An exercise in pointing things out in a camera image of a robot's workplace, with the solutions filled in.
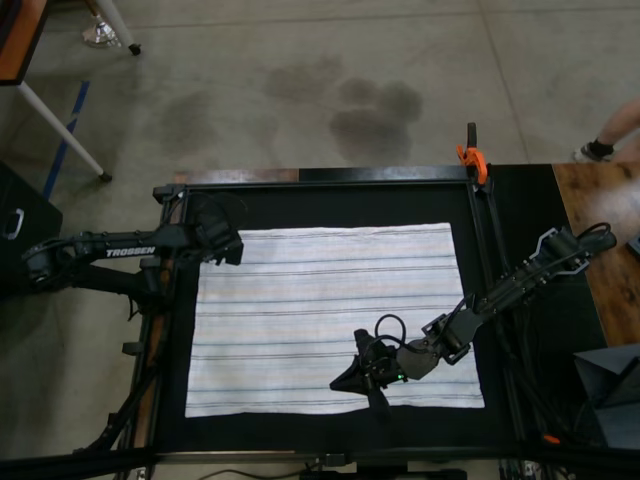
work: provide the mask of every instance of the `floor stain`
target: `floor stain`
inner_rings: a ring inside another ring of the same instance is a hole
[[[340,100],[351,105],[372,104],[378,98],[378,86],[364,78],[350,78],[338,89]]]
[[[340,79],[342,72],[339,57],[321,57],[314,63],[297,63],[273,70],[263,91],[270,97],[315,102]]]
[[[176,156],[176,161],[184,155],[211,148],[218,135],[212,125],[213,111],[211,95],[194,92],[171,100],[163,109],[159,120],[153,125],[159,127],[162,147]]]
[[[361,78],[338,88],[340,99],[359,108],[337,112],[329,122],[338,151],[354,163],[392,165],[407,160],[412,140],[409,124],[422,115],[422,97],[402,82],[379,88]]]
[[[380,91],[378,108],[398,121],[415,122],[422,115],[422,97],[404,82],[394,82]]]
[[[338,112],[329,129],[340,154],[349,160],[380,165],[409,157],[411,139],[406,125],[377,110]]]

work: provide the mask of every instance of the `person's leg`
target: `person's leg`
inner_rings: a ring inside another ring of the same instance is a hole
[[[613,146],[638,128],[640,128],[640,98],[622,105],[607,120],[593,142],[575,151],[574,159],[608,161],[613,154]]]
[[[615,145],[637,128],[640,128],[640,98],[620,107],[604,124],[597,140],[604,145]]]
[[[640,162],[640,133],[613,157],[614,162]]]

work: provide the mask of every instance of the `wooden surface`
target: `wooden surface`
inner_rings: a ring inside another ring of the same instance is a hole
[[[47,0],[22,0],[22,8],[0,51],[0,82],[20,83],[23,65],[31,59],[32,43],[39,36],[39,25]]]
[[[618,245],[587,269],[610,346],[640,342],[640,260],[626,243],[640,234],[640,164],[554,165],[574,233],[609,222]]]

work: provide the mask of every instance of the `orange clamp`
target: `orange clamp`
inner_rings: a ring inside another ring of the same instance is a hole
[[[462,165],[466,167],[476,167],[478,171],[478,184],[484,185],[487,183],[489,172],[487,170],[487,162],[484,161],[484,155],[477,148],[475,123],[469,123],[467,125],[467,149],[465,150],[462,145],[458,145],[456,151],[458,152],[458,158]]]

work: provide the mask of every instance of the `white table leg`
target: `white table leg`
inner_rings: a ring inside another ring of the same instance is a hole
[[[140,44],[135,43],[135,41],[133,40],[133,36],[131,36],[129,29],[124,24],[124,21],[120,16],[120,12],[118,12],[118,9],[113,4],[113,1],[112,0],[96,0],[96,2],[98,3],[100,10],[102,10],[102,12],[106,15],[107,19],[109,20],[111,27],[116,32],[116,35],[120,40],[120,43],[122,43],[123,45],[126,45],[129,48],[129,50],[131,50],[132,54],[140,55]]]
[[[25,100],[35,108],[40,115],[44,117],[44,119],[49,122],[49,125],[53,127],[53,129],[62,136],[65,142],[67,142],[71,148],[73,148],[80,158],[82,158],[85,162],[89,164],[91,168],[95,170],[95,172],[100,177],[100,180],[104,182],[111,181],[111,175],[105,172],[102,167],[96,162],[89,152],[87,152],[84,147],[76,140],[76,137],[71,135],[71,132],[65,128],[65,126],[56,118],[49,107],[47,107],[40,97],[38,97],[33,90],[26,84],[26,82],[22,82],[18,85],[18,91],[24,96]]]

